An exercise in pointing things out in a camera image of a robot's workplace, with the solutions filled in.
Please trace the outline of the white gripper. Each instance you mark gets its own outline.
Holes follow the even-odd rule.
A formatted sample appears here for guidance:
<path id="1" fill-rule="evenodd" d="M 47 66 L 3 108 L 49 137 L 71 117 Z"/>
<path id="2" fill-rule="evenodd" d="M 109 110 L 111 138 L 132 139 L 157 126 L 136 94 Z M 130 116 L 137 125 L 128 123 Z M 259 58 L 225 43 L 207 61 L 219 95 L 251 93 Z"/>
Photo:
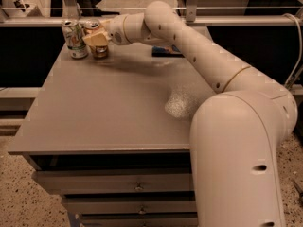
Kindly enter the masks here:
<path id="1" fill-rule="evenodd" d="M 112 42 L 117 45 L 130 44 L 131 42 L 127 39 L 126 32 L 124 31 L 124 22 L 126 18 L 127 15 L 124 14 L 117 15 L 112 19 L 101 20 L 100 24 L 107 27 L 108 33 L 104 29 L 85 32 L 82 37 L 84 42 L 89 46 L 107 46 L 112 39 Z"/>

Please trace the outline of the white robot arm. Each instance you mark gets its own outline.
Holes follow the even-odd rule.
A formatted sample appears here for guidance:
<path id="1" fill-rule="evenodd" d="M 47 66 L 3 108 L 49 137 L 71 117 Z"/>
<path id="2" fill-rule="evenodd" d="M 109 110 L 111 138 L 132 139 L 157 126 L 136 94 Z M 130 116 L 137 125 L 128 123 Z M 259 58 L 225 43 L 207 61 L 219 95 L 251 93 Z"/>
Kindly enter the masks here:
<path id="1" fill-rule="evenodd" d="M 118 15 L 84 36 L 89 45 L 171 44 L 214 91 L 190 127 L 199 227 L 286 227 L 277 147 L 297 121 L 293 95 L 192 27 L 166 3 Z"/>

